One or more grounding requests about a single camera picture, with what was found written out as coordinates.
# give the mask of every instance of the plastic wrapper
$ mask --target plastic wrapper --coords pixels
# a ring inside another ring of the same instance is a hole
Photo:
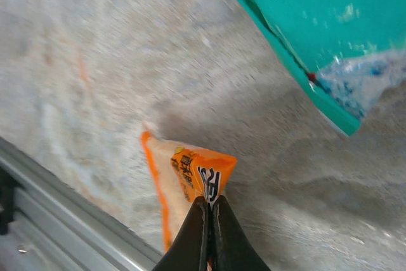
[[[317,73],[317,81],[343,109],[364,119],[382,93],[406,78],[406,50],[337,59]]]
[[[196,197],[214,203],[224,190],[236,158],[185,143],[160,140],[146,131],[142,145],[162,204],[167,251]]]

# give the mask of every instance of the gray concrete floor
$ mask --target gray concrete floor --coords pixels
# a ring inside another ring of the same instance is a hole
[[[406,270],[406,101],[343,142],[235,0],[0,0],[0,135],[162,249],[139,143],[239,159],[228,196],[272,270]]]

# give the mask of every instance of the teal plastic bin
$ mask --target teal plastic bin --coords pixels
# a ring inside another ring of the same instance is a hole
[[[361,126],[312,74],[334,60],[370,55],[406,42],[405,0],[238,0],[316,107],[343,134]]]

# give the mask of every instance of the black bracket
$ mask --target black bracket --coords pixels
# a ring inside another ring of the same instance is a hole
[[[14,220],[14,197],[17,181],[0,168],[0,235],[8,233],[8,224]]]

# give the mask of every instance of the orange packaging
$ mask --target orange packaging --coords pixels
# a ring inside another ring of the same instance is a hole
[[[165,251],[171,246],[194,199],[213,204],[224,190],[237,159],[180,142],[160,140],[146,131],[141,137],[162,204]]]

